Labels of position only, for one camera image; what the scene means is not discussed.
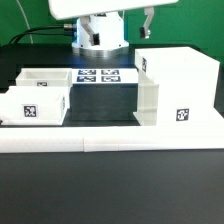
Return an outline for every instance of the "cable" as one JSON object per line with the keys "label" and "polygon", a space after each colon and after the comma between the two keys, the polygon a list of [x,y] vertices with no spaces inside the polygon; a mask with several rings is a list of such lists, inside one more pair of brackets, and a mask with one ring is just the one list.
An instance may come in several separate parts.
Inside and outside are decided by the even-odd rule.
{"label": "cable", "polygon": [[14,41],[14,44],[18,43],[20,41],[21,38],[23,38],[23,36],[27,35],[27,34],[32,34],[32,32],[34,31],[40,31],[40,30],[52,30],[52,29],[62,29],[64,26],[63,25],[55,25],[55,26],[43,26],[43,27],[36,27],[36,28],[32,28],[32,29],[28,29],[27,31],[14,36],[10,41],[9,44],[12,44]]}
{"label": "cable", "polygon": [[23,34],[22,37],[24,37],[26,35],[30,35],[30,34],[32,34],[32,35],[43,35],[43,36],[70,36],[70,37],[73,36],[72,32],[65,32],[65,33],[34,33],[34,32],[30,32],[30,33]]}
{"label": "cable", "polygon": [[[25,20],[25,22],[26,22],[27,29],[29,30],[29,29],[30,29],[30,24],[29,24],[28,19],[27,19],[27,17],[26,17],[26,13],[25,13],[25,11],[24,11],[24,9],[23,9],[23,7],[22,7],[20,1],[19,1],[19,0],[16,0],[16,2],[17,2],[18,6],[19,6],[19,8],[20,8],[20,11],[22,12],[22,15],[23,15],[23,17],[24,17],[24,20]],[[32,37],[31,34],[30,34],[30,42],[31,42],[31,44],[33,44],[33,37]]]}

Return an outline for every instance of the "white open box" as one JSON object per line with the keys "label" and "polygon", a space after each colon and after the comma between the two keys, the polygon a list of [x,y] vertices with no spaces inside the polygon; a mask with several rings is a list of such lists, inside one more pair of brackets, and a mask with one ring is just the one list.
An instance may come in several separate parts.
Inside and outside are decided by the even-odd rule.
{"label": "white open box", "polygon": [[0,97],[2,125],[61,125],[67,109],[63,87],[11,86]]}
{"label": "white open box", "polygon": [[23,68],[16,78],[17,86],[67,86],[72,85],[72,69]]}
{"label": "white open box", "polygon": [[137,49],[135,116],[139,123],[182,125],[205,119],[206,111],[214,106],[219,64],[189,47]]}

